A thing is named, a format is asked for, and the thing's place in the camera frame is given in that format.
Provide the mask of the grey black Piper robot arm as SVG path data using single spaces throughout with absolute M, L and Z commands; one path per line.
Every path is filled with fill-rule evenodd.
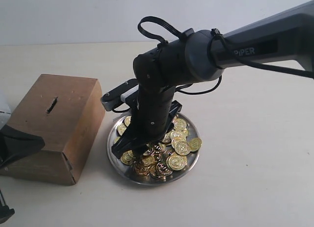
M 131 124 L 111 148 L 120 158 L 143 154 L 174 127 L 182 105 L 176 92 L 200 82 L 221 82 L 226 68 L 256 69 L 313 78 L 314 3 L 306 2 L 226 34 L 218 29 L 179 31 L 167 21 L 146 16 L 137 26 L 158 45 L 133 60 L 135 77 L 101 97 L 106 111 L 129 106 Z

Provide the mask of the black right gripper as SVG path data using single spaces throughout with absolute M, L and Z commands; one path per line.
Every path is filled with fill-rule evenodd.
M 164 137 L 172 122 L 170 115 L 176 87 L 148 92 L 139 86 L 135 109 L 131 112 L 131 127 L 128 128 L 112 148 L 113 155 L 120 159 L 127 151 L 139 157 L 146 150 L 146 144 Z

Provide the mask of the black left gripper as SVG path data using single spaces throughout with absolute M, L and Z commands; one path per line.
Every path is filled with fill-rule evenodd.
M 44 146 L 42 137 L 4 125 L 0 129 L 0 168 L 39 152 Z

